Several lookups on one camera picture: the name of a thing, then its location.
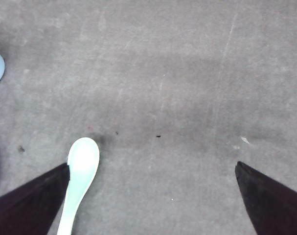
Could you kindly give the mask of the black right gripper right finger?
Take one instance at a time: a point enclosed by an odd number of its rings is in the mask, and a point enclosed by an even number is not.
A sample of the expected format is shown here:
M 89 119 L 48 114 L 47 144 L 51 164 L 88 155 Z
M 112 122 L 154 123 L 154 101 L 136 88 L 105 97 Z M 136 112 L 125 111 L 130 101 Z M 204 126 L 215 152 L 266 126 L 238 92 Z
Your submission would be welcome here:
M 297 235 L 297 192 L 238 161 L 235 176 L 258 235 Z

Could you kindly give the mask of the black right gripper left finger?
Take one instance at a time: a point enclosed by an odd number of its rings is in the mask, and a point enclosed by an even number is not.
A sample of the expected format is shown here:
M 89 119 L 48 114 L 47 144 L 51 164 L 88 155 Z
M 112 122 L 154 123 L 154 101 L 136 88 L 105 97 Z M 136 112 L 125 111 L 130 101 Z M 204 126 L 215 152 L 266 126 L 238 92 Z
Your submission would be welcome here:
M 0 196 L 0 235 L 46 235 L 68 183 L 69 166 L 63 163 Z

